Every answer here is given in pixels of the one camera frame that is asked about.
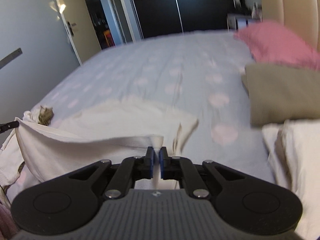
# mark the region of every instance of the black wardrobe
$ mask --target black wardrobe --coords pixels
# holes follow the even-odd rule
[[[227,28],[235,0],[133,0],[144,38]]]

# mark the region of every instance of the pink polka dot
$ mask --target pink polka dot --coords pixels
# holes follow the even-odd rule
[[[221,84],[223,81],[223,78],[220,74],[215,74],[215,75],[208,75],[205,77],[205,80],[209,83],[209,84]]]
[[[55,93],[51,99],[52,99],[52,100],[53,100],[53,99],[56,99],[58,96],[59,96],[59,92]]]
[[[158,61],[158,57],[149,58],[149,62],[157,62],[157,61]]]
[[[212,94],[208,100],[213,107],[223,107],[230,103],[229,97],[225,94]]]
[[[51,122],[50,127],[52,127],[52,128],[59,128],[60,125],[61,125],[61,123],[62,123],[62,119],[53,120],[53,121]]]
[[[78,99],[73,100],[73,101],[68,105],[68,108],[73,108],[73,107],[75,107],[75,105],[78,104],[78,102],[79,102]]]
[[[19,186],[22,186],[23,183],[25,182],[26,178],[27,178],[27,173],[22,170],[21,173],[20,173],[20,177],[16,180],[16,183]]]
[[[80,83],[74,85],[72,88],[73,88],[73,89],[77,89],[77,88],[79,88],[79,87],[81,87],[81,84],[80,84]]]
[[[120,80],[123,78],[123,74],[118,74],[112,77],[112,80]]]
[[[118,66],[118,69],[120,70],[125,70],[129,67],[130,65],[121,65],[121,66]]]
[[[128,100],[128,101],[133,101],[133,100],[136,100],[137,98],[139,98],[139,97],[137,97],[136,95],[128,95],[128,96],[124,97],[123,99]]]
[[[174,95],[175,93],[182,93],[182,87],[178,84],[168,84],[165,86],[164,91],[168,95]]]
[[[212,139],[220,145],[228,145],[238,138],[238,131],[230,125],[218,124],[211,130]]]
[[[177,57],[172,62],[175,63],[175,64],[181,64],[181,63],[183,63],[183,59],[180,58],[180,57]]]
[[[68,96],[64,96],[60,99],[60,102],[64,103],[65,101],[67,101],[68,99]]]
[[[110,69],[110,68],[113,68],[113,67],[114,67],[113,64],[108,64],[108,65],[102,66],[102,68],[104,68],[104,69]]]
[[[147,78],[139,78],[139,79],[136,79],[134,81],[134,84],[135,85],[138,85],[138,86],[144,86],[144,85],[147,85],[148,84],[148,79]]]
[[[99,80],[100,78],[102,78],[103,75],[104,75],[104,72],[101,72],[98,75],[96,75],[96,80]]]
[[[99,95],[100,96],[108,96],[112,92],[112,88],[103,88],[100,90]]]
[[[92,88],[92,85],[87,85],[84,89],[83,92],[88,92]]]
[[[207,65],[212,68],[217,68],[217,63],[215,62],[214,59],[209,60]]]
[[[169,70],[169,74],[172,77],[179,76],[181,72],[182,72],[181,68],[172,68]]]
[[[153,66],[153,65],[143,67],[143,70],[145,70],[145,71],[152,71],[154,69],[155,69],[155,66]]]

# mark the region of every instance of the nightstand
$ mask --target nightstand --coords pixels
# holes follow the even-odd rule
[[[228,30],[238,30],[247,27],[251,23],[256,22],[260,22],[260,19],[252,19],[251,15],[241,15],[233,13],[228,13],[227,15]]]

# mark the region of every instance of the gray gripper base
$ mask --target gray gripper base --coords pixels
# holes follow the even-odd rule
[[[224,222],[207,200],[180,190],[130,189],[126,197],[107,200],[82,228],[59,236],[21,231],[14,240],[300,240],[292,231],[254,236]]]

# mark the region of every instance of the bed headboard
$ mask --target bed headboard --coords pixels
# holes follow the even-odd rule
[[[320,0],[262,0],[262,12],[320,51]]]

